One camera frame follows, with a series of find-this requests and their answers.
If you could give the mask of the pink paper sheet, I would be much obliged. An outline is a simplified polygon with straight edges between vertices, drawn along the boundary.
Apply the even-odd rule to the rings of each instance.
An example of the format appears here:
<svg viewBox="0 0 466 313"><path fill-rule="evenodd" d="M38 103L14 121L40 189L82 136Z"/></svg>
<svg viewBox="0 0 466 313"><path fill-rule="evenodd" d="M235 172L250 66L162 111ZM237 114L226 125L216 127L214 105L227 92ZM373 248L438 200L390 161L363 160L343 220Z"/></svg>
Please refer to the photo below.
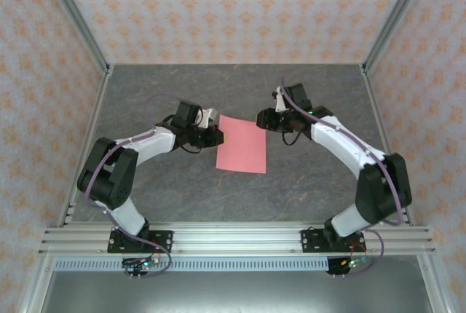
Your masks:
<svg viewBox="0 0 466 313"><path fill-rule="evenodd" d="M220 115L224 142L218 146L216 168L239 173L266 173L266 130L255 122Z"/></svg>

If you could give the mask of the circuit board with LEDs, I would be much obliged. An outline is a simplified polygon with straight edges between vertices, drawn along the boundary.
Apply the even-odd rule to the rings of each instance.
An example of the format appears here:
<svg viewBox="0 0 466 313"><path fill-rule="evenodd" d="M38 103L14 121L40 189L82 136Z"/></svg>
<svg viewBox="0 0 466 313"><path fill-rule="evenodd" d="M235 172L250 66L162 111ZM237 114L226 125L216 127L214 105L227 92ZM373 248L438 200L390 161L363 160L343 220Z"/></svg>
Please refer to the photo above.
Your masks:
<svg viewBox="0 0 466 313"><path fill-rule="evenodd" d="M355 258L349 256L331 256L328 258L328 270L326 273L333 278L345 278L353 269L367 262L368 257L366 255Z"/></svg>
<svg viewBox="0 0 466 313"><path fill-rule="evenodd" d="M140 278L159 263L159 256L152 255L143 258L124 258L122 268L129 277Z"/></svg>

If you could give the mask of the grey metal panel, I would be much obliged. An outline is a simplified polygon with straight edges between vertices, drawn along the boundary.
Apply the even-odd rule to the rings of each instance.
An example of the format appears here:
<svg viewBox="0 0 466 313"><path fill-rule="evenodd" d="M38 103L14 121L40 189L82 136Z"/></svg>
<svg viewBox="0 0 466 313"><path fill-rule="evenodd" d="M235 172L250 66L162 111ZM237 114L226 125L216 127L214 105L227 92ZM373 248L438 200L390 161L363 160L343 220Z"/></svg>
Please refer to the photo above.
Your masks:
<svg viewBox="0 0 466 313"><path fill-rule="evenodd" d="M53 274L41 313L433 313L422 278L369 272Z"/></svg>

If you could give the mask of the aluminium table side rail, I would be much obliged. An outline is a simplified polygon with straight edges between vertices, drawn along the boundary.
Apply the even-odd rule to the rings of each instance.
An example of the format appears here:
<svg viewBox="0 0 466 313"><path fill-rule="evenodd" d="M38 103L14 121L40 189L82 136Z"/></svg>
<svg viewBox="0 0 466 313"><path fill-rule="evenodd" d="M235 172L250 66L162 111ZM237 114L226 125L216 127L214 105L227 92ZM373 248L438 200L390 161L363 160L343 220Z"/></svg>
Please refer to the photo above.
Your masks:
<svg viewBox="0 0 466 313"><path fill-rule="evenodd" d="M372 110L373 110L373 113L374 113L374 117L375 117L375 120L376 120L378 131L379 131L379 134L380 134L380 137L381 137L381 140L382 140L382 145L383 145L384 151L386 153L392 153L392 149L390 148L390 144L389 144L389 141L388 141L388 138L387 138L387 133L386 133L383 121L382 121L381 111L379 110L379 106L378 106L378 103L377 103L377 100L376 100L375 92L374 92L374 89L372 87L371 80L369 78L368 70L366 69L366 67L365 67L365 65L363 63L361 63L359 65L359 68L360 68L361 75L363 77L364 84L366 86L366 90L367 90L367 93L368 93L368 96L369 96L369 100L371 102L371 107L372 107ZM414 222L412 221L409 209L408 209L408 216L409 216L410 224L399 224L399 225L414 226Z"/></svg>
<svg viewBox="0 0 466 313"><path fill-rule="evenodd" d="M68 191L65 195L64 203L60 209L58 220L55 224L57 227L63 227L63 225L66 222L66 217L68 215L68 209L70 206L74 204L74 200L76 199L76 196L79 194L79 190L76 187L76 182L81 172L81 169L84 167L84 163L86 161L87 155L91 149L92 137L95 134L95 128L96 128L96 124L98 121L98 117L100 115L101 106L105 98L106 88L112 76L113 70L114 70L114 64L110 64L107 67L107 69L103 72L97 95L95 96L95 99L92 104L90 118L88 120L86 130L84 132L85 135L82 141L82 147L81 147L81 151L79 154L79 159L77 162L76 170L71 180L71 184L68 188Z"/></svg>

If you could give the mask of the aluminium mounting rail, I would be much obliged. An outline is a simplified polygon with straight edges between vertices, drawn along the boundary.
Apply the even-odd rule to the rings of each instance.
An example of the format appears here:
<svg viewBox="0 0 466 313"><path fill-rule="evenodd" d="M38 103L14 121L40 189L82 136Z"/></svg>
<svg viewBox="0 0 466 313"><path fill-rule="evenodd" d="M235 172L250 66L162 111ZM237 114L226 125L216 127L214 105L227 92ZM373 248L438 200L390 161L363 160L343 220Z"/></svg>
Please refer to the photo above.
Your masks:
<svg viewBox="0 0 466 313"><path fill-rule="evenodd" d="M317 228L306 222L172 222L153 223L154 230L174 232L174 256L303 256L300 231ZM70 222L46 229L42 255L106 255L110 223ZM426 226L375 226L363 234L369 255L433 254L438 245Z"/></svg>

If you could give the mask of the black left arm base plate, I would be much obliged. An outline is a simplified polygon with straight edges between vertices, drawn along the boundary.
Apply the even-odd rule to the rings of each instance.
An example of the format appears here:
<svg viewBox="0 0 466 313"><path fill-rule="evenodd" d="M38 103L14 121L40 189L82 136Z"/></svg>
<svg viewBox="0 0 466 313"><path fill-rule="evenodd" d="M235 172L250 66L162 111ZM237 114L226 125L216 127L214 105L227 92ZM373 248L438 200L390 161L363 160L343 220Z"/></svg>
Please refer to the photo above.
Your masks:
<svg viewBox="0 0 466 313"><path fill-rule="evenodd" d="M173 235L173 231L148 230L141 234L141 238L163 246L170 253L173 245ZM119 230L113 230L110 233L108 253L152 253L154 250L154 246L130 238Z"/></svg>

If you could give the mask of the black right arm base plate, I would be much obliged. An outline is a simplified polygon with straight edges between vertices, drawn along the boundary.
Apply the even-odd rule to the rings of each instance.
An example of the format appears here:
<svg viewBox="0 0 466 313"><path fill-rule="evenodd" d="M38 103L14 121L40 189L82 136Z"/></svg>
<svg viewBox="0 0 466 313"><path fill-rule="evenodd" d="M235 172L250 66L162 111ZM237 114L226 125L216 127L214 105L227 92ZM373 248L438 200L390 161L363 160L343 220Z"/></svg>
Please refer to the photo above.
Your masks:
<svg viewBox="0 0 466 313"><path fill-rule="evenodd" d="M329 229L308 228L300 231L301 248L304 253L364 253L366 242L362 234L340 237Z"/></svg>

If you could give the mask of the aluminium frame post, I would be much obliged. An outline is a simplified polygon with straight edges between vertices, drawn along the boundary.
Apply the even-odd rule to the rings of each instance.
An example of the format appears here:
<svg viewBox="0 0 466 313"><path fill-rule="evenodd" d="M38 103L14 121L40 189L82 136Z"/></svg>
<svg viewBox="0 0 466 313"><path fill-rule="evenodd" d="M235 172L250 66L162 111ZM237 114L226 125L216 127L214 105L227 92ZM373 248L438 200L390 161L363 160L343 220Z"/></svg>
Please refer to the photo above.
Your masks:
<svg viewBox="0 0 466 313"><path fill-rule="evenodd" d="M107 73L110 69L110 64L103 55L102 50L98 46L95 37L92 34L86 20L79 10L78 4L75 0L59 0L64 10L67 12L71 22L77 29L78 34L81 36L83 42L86 44L92 59L95 61L99 69L103 73Z"/></svg>
<svg viewBox="0 0 466 313"><path fill-rule="evenodd" d="M396 0L394 7L388 15L381 31L379 32L376 40L371 47L366 60L360 64L362 75L369 75L371 70L376 65L376 62L384 48L387 46L391 36L395 32L401 18L405 15L412 0Z"/></svg>

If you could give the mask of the aluminium frame leg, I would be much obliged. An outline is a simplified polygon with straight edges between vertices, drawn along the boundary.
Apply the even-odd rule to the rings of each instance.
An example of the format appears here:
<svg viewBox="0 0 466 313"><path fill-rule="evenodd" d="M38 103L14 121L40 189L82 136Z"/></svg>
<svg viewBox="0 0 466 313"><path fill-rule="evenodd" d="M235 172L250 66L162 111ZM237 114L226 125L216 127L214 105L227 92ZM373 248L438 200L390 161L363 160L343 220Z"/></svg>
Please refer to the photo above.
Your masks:
<svg viewBox="0 0 466 313"><path fill-rule="evenodd" d="M444 298L440 277L436 274L432 255L417 256L422 279L433 313L449 313L449 305Z"/></svg>
<svg viewBox="0 0 466 313"><path fill-rule="evenodd" d="M55 268L55 257L39 257L26 287L19 313L41 313Z"/></svg>

